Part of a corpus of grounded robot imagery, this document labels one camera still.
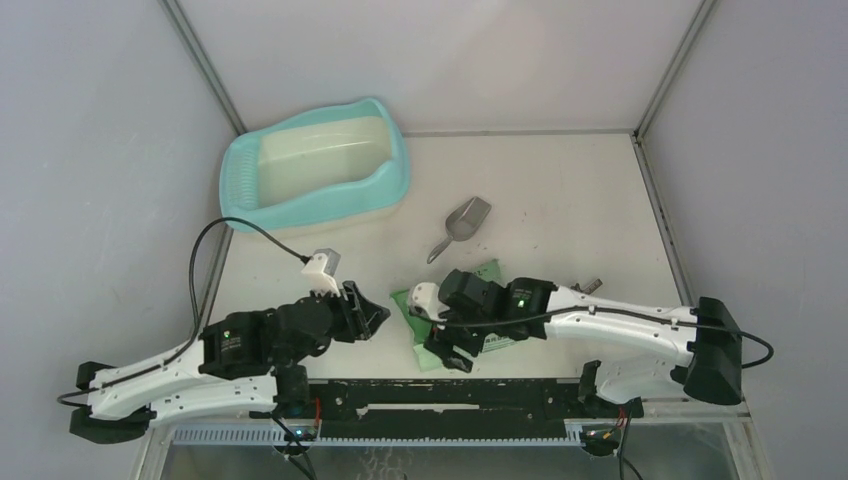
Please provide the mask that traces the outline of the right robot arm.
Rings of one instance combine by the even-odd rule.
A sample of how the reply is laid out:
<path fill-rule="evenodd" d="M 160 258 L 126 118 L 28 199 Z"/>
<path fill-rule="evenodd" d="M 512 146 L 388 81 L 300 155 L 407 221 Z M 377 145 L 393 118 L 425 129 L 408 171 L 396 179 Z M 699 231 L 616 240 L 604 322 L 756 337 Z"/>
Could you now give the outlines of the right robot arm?
<path fill-rule="evenodd" d="M 641 306 L 547 280 L 518 277 L 500 285 L 453 270 L 439 284 L 414 286 L 407 309 L 430 325 L 425 349 L 443 367 L 464 373 L 472 371 L 490 335 L 514 342 L 600 341 L 636 350 L 632 359 L 584 364 L 578 402 L 592 416 L 677 391 L 714 405 L 743 400 L 744 334 L 718 299 L 702 297 L 694 307 Z"/>

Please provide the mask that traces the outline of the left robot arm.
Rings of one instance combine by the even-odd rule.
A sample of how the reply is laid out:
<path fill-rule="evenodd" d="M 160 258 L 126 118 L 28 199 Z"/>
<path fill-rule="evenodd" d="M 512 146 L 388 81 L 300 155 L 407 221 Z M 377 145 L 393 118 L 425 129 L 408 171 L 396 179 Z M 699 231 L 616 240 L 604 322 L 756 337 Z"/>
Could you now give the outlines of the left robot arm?
<path fill-rule="evenodd" d="M 389 317 L 346 281 L 338 295 L 312 293 L 276 308 L 233 312 L 192 341 L 133 365 L 85 362 L 77 387 L 87 399 L 72 411 L 69 431 L 108 445 L 190 418 L 299 417 L 314 404 L 302 360 L 334 342 L 367 341 Z"/>

